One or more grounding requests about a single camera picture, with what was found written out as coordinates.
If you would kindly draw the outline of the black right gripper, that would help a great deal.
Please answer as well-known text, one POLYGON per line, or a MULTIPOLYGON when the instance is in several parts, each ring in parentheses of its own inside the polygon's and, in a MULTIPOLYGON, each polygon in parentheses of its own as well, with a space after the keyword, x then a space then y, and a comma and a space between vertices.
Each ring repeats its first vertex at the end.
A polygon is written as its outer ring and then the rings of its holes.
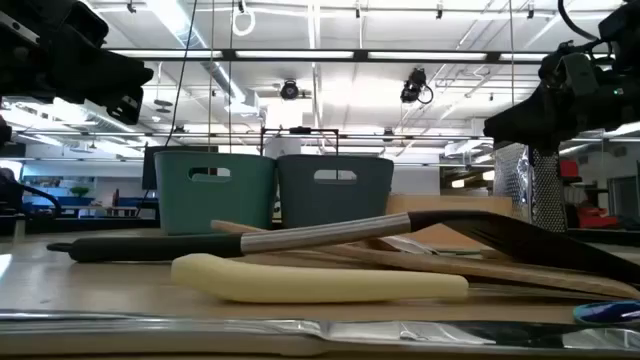
POLYGON ((484 121, 483 134, 497 142, 515 142, 540 149, 557 148, 560 141, 593 129, 615 130, 640 118, 640 0, 623 4, 598 24, 597 36, 577 26, 564 0, 557 1, 565 24, 593 49, 598 89, 589 95, 530 97, 484 121))

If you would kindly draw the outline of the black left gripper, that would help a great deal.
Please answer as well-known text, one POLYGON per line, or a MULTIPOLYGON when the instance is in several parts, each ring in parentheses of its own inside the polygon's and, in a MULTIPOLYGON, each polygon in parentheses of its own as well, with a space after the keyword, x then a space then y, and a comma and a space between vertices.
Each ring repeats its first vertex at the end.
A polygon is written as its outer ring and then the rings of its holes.
MULTIPOLYGON (((82 0, 0 0, 0 97, 46 94, 52 38, 71 28, 101 47, 108 25, 82 0)), ((71 103, 105 103, 107 113, 137 124, 141 88, 153 71, 137 59, 109 51, 62 57, 54 64, 56 96, 71 103)))

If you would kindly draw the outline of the large wooden slotted spatula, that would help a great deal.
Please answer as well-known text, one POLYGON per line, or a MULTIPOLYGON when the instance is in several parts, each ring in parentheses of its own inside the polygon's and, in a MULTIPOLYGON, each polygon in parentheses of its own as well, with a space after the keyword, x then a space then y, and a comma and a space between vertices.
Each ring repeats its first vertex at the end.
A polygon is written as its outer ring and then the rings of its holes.
POLYGON ((236 232, 242 254, 313 248, 330 254, 415 270, 640 299, 640 265, 562 233, 491 212, 410 211, 358 220, 267 231, 224 220, 215 230, 236 232), (368 250, 360 240, 383 239, 444 224, 508 255, 507 261, 368 250))

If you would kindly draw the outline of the black slotted spatula steel handle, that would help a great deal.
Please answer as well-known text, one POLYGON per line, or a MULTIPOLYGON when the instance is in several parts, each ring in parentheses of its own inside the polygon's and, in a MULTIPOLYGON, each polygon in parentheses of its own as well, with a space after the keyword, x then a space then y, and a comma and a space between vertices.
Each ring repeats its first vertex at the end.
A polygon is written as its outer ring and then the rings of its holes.
POLYGON ((176 236, 85 237, 53 243, 76 262, 154 262, 205 253, 222 258, 340 245, 367 238, 418 232, 444 224, 516 260, 578 270, 640 284, 640 265, 587 245, 564 233, 486 211, 410 211, 346 222, 254 233, 176 236))

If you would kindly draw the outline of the slim steel table knife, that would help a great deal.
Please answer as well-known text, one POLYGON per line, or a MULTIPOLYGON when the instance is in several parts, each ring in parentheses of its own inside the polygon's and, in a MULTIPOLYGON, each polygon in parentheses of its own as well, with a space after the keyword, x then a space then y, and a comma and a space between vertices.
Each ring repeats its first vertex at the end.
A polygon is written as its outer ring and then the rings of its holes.
POLYGON ((381 238, 381 241, 387 245, 411 254, 427 254, 427 255, 439 255, 439 252, 434 248, 414 241, 410 238, 401 236, 388 236, 381 238))

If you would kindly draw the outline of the iridescent blue spoon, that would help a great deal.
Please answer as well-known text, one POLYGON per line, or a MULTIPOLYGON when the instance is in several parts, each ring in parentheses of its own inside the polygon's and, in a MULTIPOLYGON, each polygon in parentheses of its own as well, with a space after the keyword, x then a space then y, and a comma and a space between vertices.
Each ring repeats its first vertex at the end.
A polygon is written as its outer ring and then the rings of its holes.
POLYGON ((599 302, 573 310, 576 322, 584 324, 627 324, 640 321, 640 300, 599 302))

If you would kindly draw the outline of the white plastic knife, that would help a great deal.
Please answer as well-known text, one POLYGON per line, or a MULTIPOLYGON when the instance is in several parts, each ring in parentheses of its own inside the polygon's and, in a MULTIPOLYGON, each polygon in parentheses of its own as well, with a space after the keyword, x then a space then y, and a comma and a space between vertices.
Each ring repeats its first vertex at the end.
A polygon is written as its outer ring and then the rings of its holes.
POLYGON ((195 319, 0 311, 0 356, 455 354, 640 360, 640 328, 501 321, 195 319))

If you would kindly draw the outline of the yellow-handled knife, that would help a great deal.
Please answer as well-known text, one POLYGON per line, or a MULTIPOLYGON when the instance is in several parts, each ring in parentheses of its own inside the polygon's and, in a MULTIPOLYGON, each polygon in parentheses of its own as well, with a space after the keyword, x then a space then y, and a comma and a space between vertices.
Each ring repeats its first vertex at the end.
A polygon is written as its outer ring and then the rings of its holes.
POLYGON ((171 280, 219 299, 260 304, 465 298, 469 289, 458 275, 259 265, 209 254, 175 259, 171 280))

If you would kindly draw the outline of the wooden black box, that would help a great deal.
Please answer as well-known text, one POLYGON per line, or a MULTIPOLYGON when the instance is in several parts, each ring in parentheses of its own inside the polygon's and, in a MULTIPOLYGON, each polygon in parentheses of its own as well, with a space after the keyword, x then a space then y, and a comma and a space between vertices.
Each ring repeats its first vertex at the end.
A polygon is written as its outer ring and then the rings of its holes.
POLYGON ((502 142, 493 152, 493 194, 511 202, 511 215, 552 232, 568 228, 558 151, 502 142))

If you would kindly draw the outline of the orange wooden board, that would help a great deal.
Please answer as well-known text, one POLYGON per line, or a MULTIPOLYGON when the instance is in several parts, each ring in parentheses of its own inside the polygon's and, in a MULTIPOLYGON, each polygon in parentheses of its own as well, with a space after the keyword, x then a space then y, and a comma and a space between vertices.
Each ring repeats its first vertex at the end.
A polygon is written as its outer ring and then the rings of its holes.
MULTIPOLYGON (((482 210, 512 217, 512 203, 506 197, 470 197, 442 195, 391 194, 387 201, 386 214, 420 210, 482 210)), ((414 241, 436 250, 481 250, 486 246, 438 224, 419 232, 405 234, 414 241)))

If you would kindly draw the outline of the red storage bins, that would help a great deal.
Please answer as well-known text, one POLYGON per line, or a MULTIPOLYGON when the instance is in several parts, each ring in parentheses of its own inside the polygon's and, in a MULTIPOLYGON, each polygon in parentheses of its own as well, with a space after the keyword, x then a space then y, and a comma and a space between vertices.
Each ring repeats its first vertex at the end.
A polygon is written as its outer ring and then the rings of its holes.
POLYGON ((599 196, 607 194, 596 181, 585 182, 574 160, 560 161, 560 176, 563 185, 567 227, 573 229, 600 229, 618 223, 615 216, 599 203, 599 196))

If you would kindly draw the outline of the green plastic bin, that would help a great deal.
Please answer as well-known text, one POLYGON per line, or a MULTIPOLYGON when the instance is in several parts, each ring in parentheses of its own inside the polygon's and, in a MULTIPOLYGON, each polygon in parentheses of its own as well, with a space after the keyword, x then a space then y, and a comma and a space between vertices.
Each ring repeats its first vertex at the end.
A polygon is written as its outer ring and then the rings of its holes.
POLYGON ((154 155, 160 224, 168 235, 204 234, 213 220, 266 228, 276 195, 276 162, 203 151, 154 155))

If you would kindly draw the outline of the overhead bar with light strips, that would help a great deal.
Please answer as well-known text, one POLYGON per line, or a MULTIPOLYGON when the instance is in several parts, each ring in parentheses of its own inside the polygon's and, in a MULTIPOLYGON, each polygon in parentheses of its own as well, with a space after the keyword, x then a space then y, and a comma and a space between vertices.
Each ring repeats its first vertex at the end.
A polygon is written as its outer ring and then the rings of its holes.
POLYGON ((143 61, 221 60, 226 62, 360 62, 360 63, 539 63, 545 53, 499 51, 378 51, 378 50, 286 50, 286 49, 112 49, 112 52, 143 61))

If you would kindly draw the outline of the blue-grey plastic bin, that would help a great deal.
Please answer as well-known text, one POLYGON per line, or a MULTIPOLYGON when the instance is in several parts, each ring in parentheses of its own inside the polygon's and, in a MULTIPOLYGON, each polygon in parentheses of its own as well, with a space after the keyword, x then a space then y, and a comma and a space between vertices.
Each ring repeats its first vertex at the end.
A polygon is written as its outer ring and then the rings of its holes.
POLYGON ((285 155, 277 159, 282 224, 297 228, 382 216, 394 163, 361 156, 285 155))

